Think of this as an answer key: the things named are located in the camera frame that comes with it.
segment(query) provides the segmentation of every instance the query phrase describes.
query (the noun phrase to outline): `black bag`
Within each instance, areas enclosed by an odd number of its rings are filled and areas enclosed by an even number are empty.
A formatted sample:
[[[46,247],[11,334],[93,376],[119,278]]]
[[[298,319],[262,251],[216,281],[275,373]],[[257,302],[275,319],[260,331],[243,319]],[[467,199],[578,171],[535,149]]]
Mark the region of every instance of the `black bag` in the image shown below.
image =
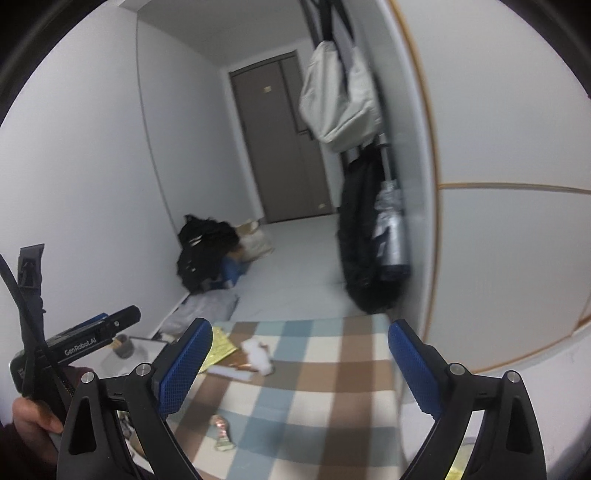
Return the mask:
[[[208,278],[217,278],[223,257],[240,242],[233,227],[227,222],[202,220],[185,215],[185,226],[178,234],[183,250],[177,261],[177,274],[185,288],[200,291]]]
[[[346,289],[356,305],[367,313],[384,312],[393,306],[400,281],[382,281],[376,242],[373,239],[378,211],[375,199],[384,180],[379,147],[365,147],[349,164],[340,203],[340,260]]]

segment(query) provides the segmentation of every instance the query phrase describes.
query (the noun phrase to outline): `gray door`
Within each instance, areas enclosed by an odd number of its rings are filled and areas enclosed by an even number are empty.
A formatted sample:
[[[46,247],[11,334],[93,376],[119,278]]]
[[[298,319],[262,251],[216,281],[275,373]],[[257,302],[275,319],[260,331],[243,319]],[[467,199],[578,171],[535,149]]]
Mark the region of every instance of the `gray door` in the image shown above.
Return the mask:
[[[231,77],[266,220],[332,213],[320,146],[298,112],[297,57],[276,57]]]

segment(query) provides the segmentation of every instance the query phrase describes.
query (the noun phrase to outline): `metal screw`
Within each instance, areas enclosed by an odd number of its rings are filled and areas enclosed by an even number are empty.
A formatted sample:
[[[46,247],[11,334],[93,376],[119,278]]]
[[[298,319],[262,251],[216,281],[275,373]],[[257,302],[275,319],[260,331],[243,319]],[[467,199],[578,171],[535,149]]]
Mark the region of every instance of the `metal screw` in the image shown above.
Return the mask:
[[[137,373],[140,377],[143,377],[144,375],[148,375],[150,370],[152,370],[150,364],[141,364],[136,367],[135,373]]]
[[[82,375],[82,378],[80,379],[82,383],[90,383],[95,379],[95,375],[92,372],[86,372],[84,375]]]
[[[466,373],[466,369],[460,364],[451,364],[449,366],[449,371],[454,375],[463,375]]]
[[[521,380],[519,373],[514,372],[513,370],[510,370],[509,372],[507,372],[507,378],[509,379],[509,381],[511,383],[519,383],[519,381]]]

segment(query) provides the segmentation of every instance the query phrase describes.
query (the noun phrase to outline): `white tote bag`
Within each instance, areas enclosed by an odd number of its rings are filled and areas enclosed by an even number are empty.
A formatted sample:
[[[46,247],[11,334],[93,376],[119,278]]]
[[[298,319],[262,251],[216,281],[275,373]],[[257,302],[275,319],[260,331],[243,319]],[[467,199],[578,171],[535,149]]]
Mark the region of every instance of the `white tote bag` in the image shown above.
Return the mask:
[[[325,18],[325,39],[332,38],[330,10],[329,4],[327,11],[331,32],[326,33]],[[312,55],[300,95],[302,118],[316,138],[337,153],[372,140],[382,124],[374,81],[357,46],[353,47],[352,60],[345,88],[343,66],[335,42],[321,42]]]

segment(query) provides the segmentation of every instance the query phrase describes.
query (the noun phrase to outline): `plaid blanket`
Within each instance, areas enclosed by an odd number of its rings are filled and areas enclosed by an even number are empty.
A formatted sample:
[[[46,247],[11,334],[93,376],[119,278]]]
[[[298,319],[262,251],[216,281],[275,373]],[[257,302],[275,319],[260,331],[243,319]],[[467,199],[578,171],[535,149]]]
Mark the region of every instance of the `plaid blanket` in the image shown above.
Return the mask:
[[[395,480],[397,405],[384,315],[226,323],[235,345],[269,346],[275,372],[197,377],[168,421],[204,480]],[[214,449],[212,415],[236,449]]]

